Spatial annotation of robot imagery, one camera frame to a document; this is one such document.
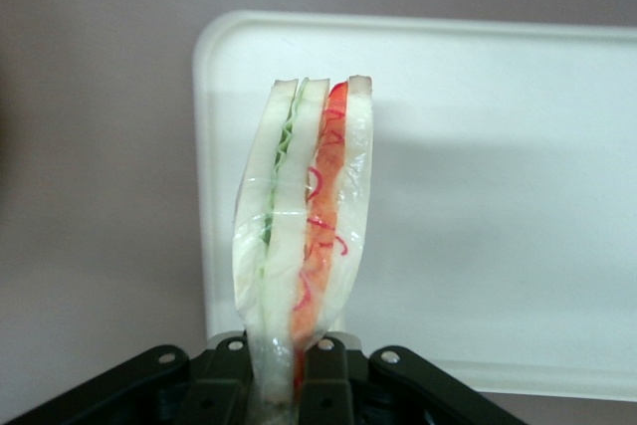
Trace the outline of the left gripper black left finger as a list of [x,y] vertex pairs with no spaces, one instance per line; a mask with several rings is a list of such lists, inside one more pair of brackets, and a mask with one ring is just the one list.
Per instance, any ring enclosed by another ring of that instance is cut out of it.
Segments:
[[185,397],[186,424],[244,424],[253,382],[245,336],[228,336],[201,356]]

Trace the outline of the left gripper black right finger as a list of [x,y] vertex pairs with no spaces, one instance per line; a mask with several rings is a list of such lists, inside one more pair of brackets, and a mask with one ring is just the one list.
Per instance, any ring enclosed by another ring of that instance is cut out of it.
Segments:
[[355,423],[346,352],[336,337],[325,337],[305,353],[299,424]]

